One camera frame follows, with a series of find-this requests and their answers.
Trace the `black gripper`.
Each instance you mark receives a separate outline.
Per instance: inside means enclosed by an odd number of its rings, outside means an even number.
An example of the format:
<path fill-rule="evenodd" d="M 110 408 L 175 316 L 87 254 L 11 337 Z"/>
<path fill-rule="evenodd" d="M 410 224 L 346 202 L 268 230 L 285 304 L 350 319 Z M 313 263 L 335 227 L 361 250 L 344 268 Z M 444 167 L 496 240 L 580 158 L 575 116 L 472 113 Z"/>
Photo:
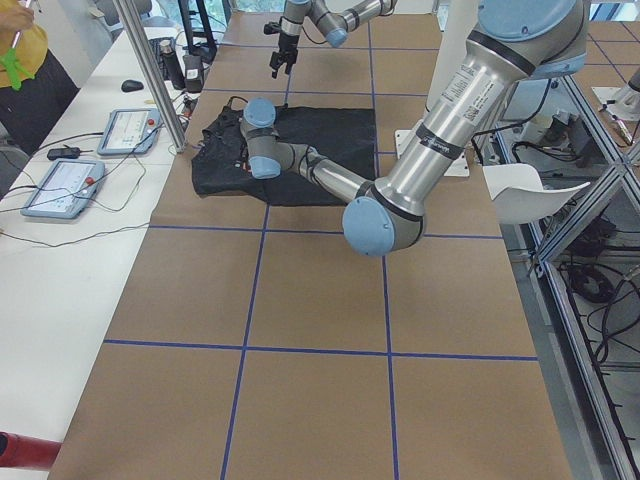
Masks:
<path fill-rule="evenodd" d="M 277 78 L 278 72 L 283 64 L 283 57 L 285 56 L 285 73 L 290 74 L 298 58 L 298 43 L 300 39 L 299 33 L 287 33 L 281 31 L 278 40 L 278 52 L 274 51 L 271 54 L 269 67 L 272 70 L 271 77 Z"/>

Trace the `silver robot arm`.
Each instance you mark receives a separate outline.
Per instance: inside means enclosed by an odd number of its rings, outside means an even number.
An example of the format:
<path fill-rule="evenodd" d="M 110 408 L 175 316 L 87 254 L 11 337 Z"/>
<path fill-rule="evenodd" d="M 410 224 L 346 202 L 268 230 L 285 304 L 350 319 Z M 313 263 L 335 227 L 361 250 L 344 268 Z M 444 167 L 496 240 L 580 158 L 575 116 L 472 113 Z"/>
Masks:
<path fill-rule="evenodd" d="M 426 197 L 507 89 L 521 80 L 559 77 L 583 66 L 589 8 L 587 1 L 480 2 L 464 58 L 405 136 L 390 173 L 373 181 L 310 145 L 280 141 L 275 106 L 253 98 L 240 120 L 251 174 L 271 179 L 294 171 L 345 201 L 344 236 L 362 255 L 381 257 L 408 248 L 424 233 Z"/>
<path fill-rule="evenodd" d="M 396 4 L 396 1 L 387 0 L 361 1 L 341 13 L 334 13 L 322 0 L 286 1 L 280 19 L 265 24 L 263 28 L 265 35 L 278 35 L 278 50 L 271 54 L 269 62 L 272 77 L 278 76 L 282 66 L 285 66 L 286 75 L 291 73 L 297 62 L 298 43 L 306 18 L 331 47 L 339 48 L 350 32 L 375 17 L 391 15 Z"/>

